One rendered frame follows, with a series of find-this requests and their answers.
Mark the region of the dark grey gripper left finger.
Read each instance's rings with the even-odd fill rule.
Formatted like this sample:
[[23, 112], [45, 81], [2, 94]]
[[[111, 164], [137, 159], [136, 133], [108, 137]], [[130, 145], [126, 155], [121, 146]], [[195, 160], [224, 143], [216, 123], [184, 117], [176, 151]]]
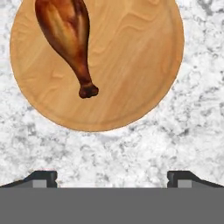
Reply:
[[57, 177], [56, 171], [34, 171], [24, 179], [1, 185], [1, 188], [57, 188]]

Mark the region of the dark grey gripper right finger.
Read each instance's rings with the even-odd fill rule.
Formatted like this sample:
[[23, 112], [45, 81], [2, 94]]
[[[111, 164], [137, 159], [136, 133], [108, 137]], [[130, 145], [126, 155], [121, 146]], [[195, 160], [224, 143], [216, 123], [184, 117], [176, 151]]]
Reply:
[[197, 177], [191, 171], [168, 171], [168, 188], [224, 188], [224, 185], [218, 185]]

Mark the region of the brown chicken drumstick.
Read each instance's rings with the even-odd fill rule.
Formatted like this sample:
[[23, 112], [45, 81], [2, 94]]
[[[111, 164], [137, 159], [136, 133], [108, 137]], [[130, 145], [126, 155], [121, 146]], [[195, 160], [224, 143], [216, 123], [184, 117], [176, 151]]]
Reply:
[[82, 99], [98, 95], [88, 69], [89, 16], [83, 0], [35, 0], [35, 13], [50, 46], [73, 69]]

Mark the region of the round wooden plate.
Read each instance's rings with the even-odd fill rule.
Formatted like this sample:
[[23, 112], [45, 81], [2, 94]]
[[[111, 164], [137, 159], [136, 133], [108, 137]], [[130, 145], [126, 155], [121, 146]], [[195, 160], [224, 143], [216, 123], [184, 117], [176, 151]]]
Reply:
[[84, 0], [90, 17], [88, 64], [99, 93], [79, 96], [71, 67], [40, 30], [35, 0], [23, 0], [10, 35], [10, 63], [27, 101], [72, 130], [120, 128], [164, 98], [183, 58], [176, 0]]

